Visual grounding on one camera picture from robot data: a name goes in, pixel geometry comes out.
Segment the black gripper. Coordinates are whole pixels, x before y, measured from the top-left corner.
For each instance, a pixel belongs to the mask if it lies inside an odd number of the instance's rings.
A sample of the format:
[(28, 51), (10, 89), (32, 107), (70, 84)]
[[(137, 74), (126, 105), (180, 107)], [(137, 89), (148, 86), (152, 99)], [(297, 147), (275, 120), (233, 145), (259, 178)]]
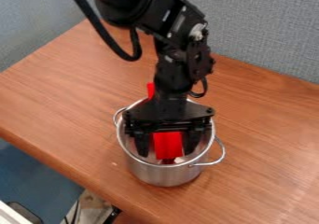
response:
[(189, 155), (215, 110), (188, 97), (201, 98), (208, 90), (207, 76), (213, 64), (158, 63), (153, 76), (154, 94), (132, 105), (121, 115), (124, 132), (134, 136), (140, 156), (149, 152), (149, 133), (184, 132), (182, 151)]

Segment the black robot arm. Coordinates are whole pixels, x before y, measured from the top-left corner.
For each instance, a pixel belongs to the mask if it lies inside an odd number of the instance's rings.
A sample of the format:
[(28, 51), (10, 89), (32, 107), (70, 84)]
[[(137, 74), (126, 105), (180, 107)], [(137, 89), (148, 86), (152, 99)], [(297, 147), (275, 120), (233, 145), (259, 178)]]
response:
[(140, 156), (149, 153), (156, 133), (181, 133), (181, 150), (197, 147), (211, 127), (215, 110), (187, 100), (205, 93), (213, 73), (205, 15), (188, 0), (73, 0), (102, 42), (128, 62), (141, 56), (138, 32), (153, 37), (158, 61), (153, 76), (153, 97), (124, 114), (124, 132), (134, 139)]

